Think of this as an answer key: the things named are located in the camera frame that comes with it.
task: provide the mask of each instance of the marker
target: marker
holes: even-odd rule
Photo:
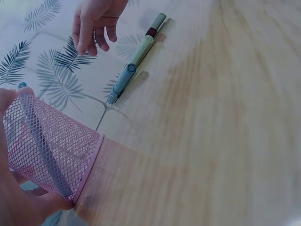
[[[150,35],[145,35],[142,41],[139,43],[138,47],[136,48],[135,52],[133,53],[132,57],[130,58],[129,63],[139,66],[142,59],[147,54],[148,50],[150,50],[153,42],[153,37],[151,37]]]
[[[136,74],[136,71],[137,71],[137,67],[135,64],[130,63],[126,66],[121,76],[117,80],[116,84],[114,85],[113,89],[111,90],[111,93],[107,99],[107,102],[109,104],[112,105],[118,100],[118,98],[121,96],[121,94],[127,87],[127,84],[130,82],[132,77]]]
[[[27,87],[26,82],[21,82],[18,85],[18,89],[23,87]],[[50,150],[49,144],[46,141],[46,138],[43,134],[43,129],[40,124],[40,121],[34,112],[32,103],[26,101],[26,96],[24,94],[21,95],[21,99],[23,101],[25,115],[28,121],[30,133],[35,141],[36,147],[38,148],[40,155],[46,165],[49,174],[51,175],[53,182],[61,195],[65,198],[71,196],[73,191],[71,190],[70,186],[68,185],[64,175],[61,172],[61,169],[57,165],[57,162]]]
[[[158,32],[158,29],[163,24],[164,20],[166,19],[166,15],[164,13],[159,13],[155,21],[152,23],[150,29],[147,31],[145,35],[150,35],[151,37],[155,37]]]

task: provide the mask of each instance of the table surface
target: table surface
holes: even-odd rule
[[[103,118],[107,137],[60,225],[75,214],[92,226],[290,225],[301,217],[301,1],[185,0],[168,16],[166,40]]]

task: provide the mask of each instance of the green pen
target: green pen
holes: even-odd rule
[[[133,53],[132,57],[130,58],[129,64],[135,64],[136,66],[138,66],[144,56],[147,54],[148,50],[150,50],[153,42],[153,37],[151,37],[150,35],[145,35],[142,41],[139,43],[137,49]]]

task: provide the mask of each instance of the leaf pattern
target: leaf pattern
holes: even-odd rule
[[[36,7],[31,13],[28,14],[26,21],[25,31],[31,31],[42,26],[55,18],[55,15],[61,10],[61,3],[59,0],[45,0],[39,7]]]
[[[42,87],[46,96],[50,96],[50,105],[54,108],[63,111],[68,105],[68,102],[73,102],[73,99],[84,99],[81,93],[83,88],[78,84],[77,75],[73,74],[68,68],[60,67],[55,64],[56,50],[49,50],[48,53],[40,54],[37,66],[38,78],[41,81],[39,84]]]
[[[75,48],[71,36],[69,36],[67,46],[64,49],[65,53],[57,53],[55,60],[58,66],[67,67],[71,72],[74,72],[75,69],[80,69],[79,65],[89,65],[96,59],[96,57],[90,56],[87,51],[81,56]]]
[[[142,38],[143,34],[137,34],[136,36],[130,34],[129,36],[122,37],[118,42],[118,45],[115,47],[117,54],[120,57],[129,59],[141,42]]]
[[[25,41],[15,45],[4,57],[0,64],[0,85],[8,83],[16,85],[22,81],[23,75],[20,71],[25,68],[26,61],[29,59],[30,43]]]
[[[106,95],[104,98],[109,97],[109,93],[111,92],[112,88],[116,84],[119,76],[120,76],[120,73],[118,73],[118,75],[116,76],[116,78],[117,78],[116,80],[109,80],[110,83],[106,84],[106,87],[103,88],[104,89],[103,93],[106,93],[106,94],[108,93],[108,95]]]

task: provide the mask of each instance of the mesh pencil holder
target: mesh pencil holder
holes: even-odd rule
[[[103,135],[37,99],[28,87],[17,91],[3,123],[10,168],[75,203]]]

